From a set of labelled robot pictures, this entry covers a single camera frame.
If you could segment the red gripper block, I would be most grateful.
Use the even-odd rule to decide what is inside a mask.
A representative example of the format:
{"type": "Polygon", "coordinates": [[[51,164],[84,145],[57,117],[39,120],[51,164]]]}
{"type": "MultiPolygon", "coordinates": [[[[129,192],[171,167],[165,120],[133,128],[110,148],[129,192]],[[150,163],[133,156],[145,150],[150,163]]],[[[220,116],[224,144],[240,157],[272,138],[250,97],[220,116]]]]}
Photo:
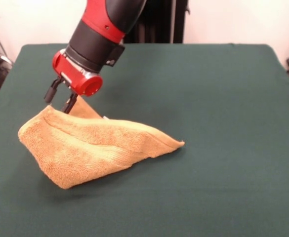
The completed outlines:
{"type": "Polygon", "coordinates": [[[61,109],[65,114],[68,114],[71,111],[77,101],[78,95],[91,96],[95,94],[103,84],[102,78],[99,74],[87,71],[74,63],[66,55],[65,49],[61,49],[54,55],[52,66],[60,77],[52,82],[44,97],[44,101],[46,103],[52,101],[57,92],[58,86],[64,79],[69,84],[69,87],[75,92],[70,95],[69,99],[61,109]]]}

